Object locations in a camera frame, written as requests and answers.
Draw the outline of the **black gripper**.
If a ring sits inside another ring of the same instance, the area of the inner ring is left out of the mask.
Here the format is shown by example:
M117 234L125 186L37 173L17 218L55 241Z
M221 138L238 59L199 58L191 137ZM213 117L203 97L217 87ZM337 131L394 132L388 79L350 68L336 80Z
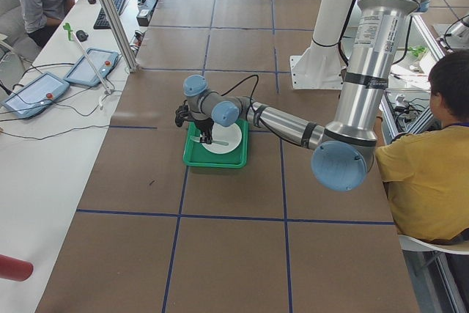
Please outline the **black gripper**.
M207 118L204 120L195 120L194 124L196 128L200 131L200 142L212 144L212 130L213 130L213 120L211 118Z

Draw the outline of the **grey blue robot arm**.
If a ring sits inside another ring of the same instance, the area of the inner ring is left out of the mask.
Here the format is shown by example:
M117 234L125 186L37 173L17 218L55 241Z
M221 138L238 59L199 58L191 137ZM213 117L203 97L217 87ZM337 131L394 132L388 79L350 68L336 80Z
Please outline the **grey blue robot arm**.
M326 126L301 119L252 97L232 97L209 88L200 75L183 84L185 101L175 123L193 122L202 141L214 125L239 119L313 152L317 180L335 191L358 187L374 163L373 127L407 18L428 9L429 0L322 0L311 44L290 62L296 89L338 89L335 117Z

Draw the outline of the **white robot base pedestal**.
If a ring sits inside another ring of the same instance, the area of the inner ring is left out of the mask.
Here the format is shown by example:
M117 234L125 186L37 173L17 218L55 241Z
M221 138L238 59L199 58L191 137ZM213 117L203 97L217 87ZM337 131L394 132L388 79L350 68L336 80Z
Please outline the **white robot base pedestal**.
M339 41L355 0L321 0L310 46L290 57L294 89L341 89Z

